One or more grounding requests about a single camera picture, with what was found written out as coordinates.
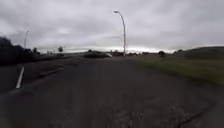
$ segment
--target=cloud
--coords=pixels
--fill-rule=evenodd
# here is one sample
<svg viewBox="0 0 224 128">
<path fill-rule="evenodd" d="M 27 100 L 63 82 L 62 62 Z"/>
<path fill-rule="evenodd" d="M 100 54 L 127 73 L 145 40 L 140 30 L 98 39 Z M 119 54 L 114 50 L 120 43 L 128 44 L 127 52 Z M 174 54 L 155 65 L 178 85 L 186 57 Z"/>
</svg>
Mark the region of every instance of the cloud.
<svg viewBox="0 0 224 128">
<path fill-rule="evenodd" d="M 125 17 L 130 49 L 223 45 L 222 0 L 1 0 L 0 34 L 40 49 L 122 47 Z"/>
</svg>

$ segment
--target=road marking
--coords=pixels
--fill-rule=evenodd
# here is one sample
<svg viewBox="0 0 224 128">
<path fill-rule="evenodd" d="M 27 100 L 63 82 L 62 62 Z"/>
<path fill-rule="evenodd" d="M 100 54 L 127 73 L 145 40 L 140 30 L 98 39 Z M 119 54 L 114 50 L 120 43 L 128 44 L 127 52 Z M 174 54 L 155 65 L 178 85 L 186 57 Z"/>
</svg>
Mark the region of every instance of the road marking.
<svg viewBox="0 0 224 128">
<path fill-rule="evenodd" d="M 19 74 L 19 79 L 17 81 L 16 89 L 21 88 L 21 83 L 22 83 L 22 79 L 23 79 L 23 72 L 24 72 L 24 67 L 22 67 L 22 70 Z"/>
</svg>

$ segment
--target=asphalt road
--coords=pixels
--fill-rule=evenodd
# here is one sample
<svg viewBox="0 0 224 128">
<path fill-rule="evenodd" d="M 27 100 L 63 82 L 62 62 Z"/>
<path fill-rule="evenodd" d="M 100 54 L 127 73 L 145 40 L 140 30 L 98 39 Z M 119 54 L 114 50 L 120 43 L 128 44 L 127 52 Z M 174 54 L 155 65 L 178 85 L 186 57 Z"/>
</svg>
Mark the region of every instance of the asphalt road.
<svg viewBox="0 0 224 128">
<path fill-rule="evenodd" d="M 214 128 L 223 126 L 221 102 L 221 89 L 146 70 L 127 59 L 71 62 L 64 71 L 3 96 L 0 126 Z"/>
</svg>

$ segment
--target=street lamp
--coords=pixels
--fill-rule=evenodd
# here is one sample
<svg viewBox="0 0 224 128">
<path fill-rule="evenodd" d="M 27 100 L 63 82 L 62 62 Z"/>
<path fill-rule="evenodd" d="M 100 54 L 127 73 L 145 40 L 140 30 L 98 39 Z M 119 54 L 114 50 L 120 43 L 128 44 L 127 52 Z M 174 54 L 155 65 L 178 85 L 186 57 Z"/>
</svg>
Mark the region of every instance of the street lamp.
<svg viewBox="0 0 224 128">
<path fill-rule="evenodd" d="M 29 30 L 26 31 L 26 35 L 24 37 L 24 48 L 26 48 L 26 40 L 27 40 L 28 33 L 29 33 Z"/>
<path fill-rule="evenodd" d="M 122 16 L 122 14 L 119 11 L 114 11 L 114 13 L 120 15 L 121 19 L 122 19 L 122 23 L 123 23 L 123 27 L 124 27 L 124 56 L 126 54 L 126 27 L 125 27 L 125 22 L 124 22 L 124 17 Z"/>
</svg>

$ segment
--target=grassy field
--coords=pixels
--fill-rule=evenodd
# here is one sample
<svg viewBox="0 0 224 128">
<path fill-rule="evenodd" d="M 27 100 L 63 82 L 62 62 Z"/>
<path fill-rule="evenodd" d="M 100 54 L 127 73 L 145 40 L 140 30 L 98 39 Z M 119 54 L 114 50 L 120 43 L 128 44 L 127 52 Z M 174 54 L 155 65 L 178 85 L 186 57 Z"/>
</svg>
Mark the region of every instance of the grassy field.
<svg viewBox="0 0 224 128">
<path fill-rule="evenodd" d="M 195 80 L 224 85 L 224 60 L 187 60 L 180 58 L 141 58 L 148 68 L 174 73 Z"/>
</svg>

